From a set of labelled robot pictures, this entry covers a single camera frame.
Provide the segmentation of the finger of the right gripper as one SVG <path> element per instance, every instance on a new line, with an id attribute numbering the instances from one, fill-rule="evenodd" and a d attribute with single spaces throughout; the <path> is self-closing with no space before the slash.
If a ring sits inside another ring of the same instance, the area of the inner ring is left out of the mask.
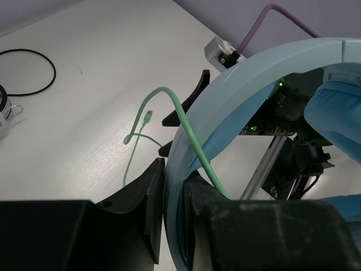
<path id="1" fill-rule="evenodd" d="M 170 153 L 172 143 L 169 142 L 165 144 L 164 146 L 160 147 L 158 150 L 158 153 L 161 157 L 168 157 Z"/>
<path id="2" fill-rule="evenodd" d="M 190 96 L 181 104 L 184 112 L 186 113 L 194 101 L 204 91 L 204 89 L 210 84 L 210 70 L 204 69 L 201 73 L 199 82 L 197 83 L 194 91 Z M 162 120 L 162 126 L 180 126 L 181 122 L 177 115 L 177 111 L 174 110 Z"/>

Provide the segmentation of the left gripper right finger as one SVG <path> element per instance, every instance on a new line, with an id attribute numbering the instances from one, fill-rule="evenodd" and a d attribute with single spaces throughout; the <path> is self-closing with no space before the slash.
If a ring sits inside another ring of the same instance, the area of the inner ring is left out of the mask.
<path id="1" fill-rule="evenodd" d="M 187 270 L 359 270 L 341 214 L 319 200 L 229 200 L 198 173 L 183 184 Z"/>

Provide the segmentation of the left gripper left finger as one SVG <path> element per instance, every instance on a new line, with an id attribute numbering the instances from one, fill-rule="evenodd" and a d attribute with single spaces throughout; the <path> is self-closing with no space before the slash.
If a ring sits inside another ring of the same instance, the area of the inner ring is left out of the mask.
<path id="1" fill-rule="evenodd" d="M 153 270 L 159 263 L 165 160 L 89 200 L 1 202 L 2 270 Z"/>

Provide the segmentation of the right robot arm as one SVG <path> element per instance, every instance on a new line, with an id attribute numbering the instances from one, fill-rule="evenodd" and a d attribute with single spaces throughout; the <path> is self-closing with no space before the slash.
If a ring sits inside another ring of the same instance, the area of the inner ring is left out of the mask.
<path id="1" fill-rule="evenodd" d="M 276 82 L 254 116 L 239 133 L 272 136 L 273 139 L 242 197 L 250 199 L 258 189 L 274 199 L 301 199 L 310 177 L 333 167 L 323 151 L 330 142 L 305 120 L 303 112 L 322 84 L 323 69 L 291 73 Z"/>

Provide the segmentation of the light blue headphones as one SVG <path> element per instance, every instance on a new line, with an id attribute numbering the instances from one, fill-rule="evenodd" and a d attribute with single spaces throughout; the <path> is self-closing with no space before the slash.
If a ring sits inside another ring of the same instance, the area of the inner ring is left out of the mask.
<path id="1" fill-rule="evenodd" d="M 215 78 L 187 111 L 187 119 L 206 155 L 214 159 L 240 133 L 273 90 L 278 79 L 335 64 L 360 63 L 357 38 L 312 38 L 255 54 Z M 177 232 L 183 181 L 200 167 L 179 127 L 171 145 L 164 188 L 164 223 L 175 267 L 186 270 L 184 236 Z"/>

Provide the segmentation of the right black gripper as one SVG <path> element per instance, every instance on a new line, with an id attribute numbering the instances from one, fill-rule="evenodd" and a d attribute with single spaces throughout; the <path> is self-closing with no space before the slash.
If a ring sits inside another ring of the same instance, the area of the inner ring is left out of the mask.
<path id="1" fill-rule="evenodd" d="M 305 72 L 282 77 L 239 134 L 294 135 L 301 126 L 306 105 L 323 83 L 323 76 L 323 72 Z"/>

